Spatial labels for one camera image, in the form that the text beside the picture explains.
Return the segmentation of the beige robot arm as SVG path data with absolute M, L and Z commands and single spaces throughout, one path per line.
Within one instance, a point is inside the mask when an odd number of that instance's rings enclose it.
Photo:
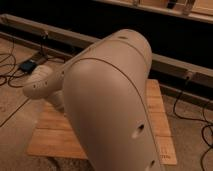
M 57 70 L 40 66 L 23 93 L 63 111 L 95 171 L 165 171 L 150 121 L 147 39 L 119 30 Z

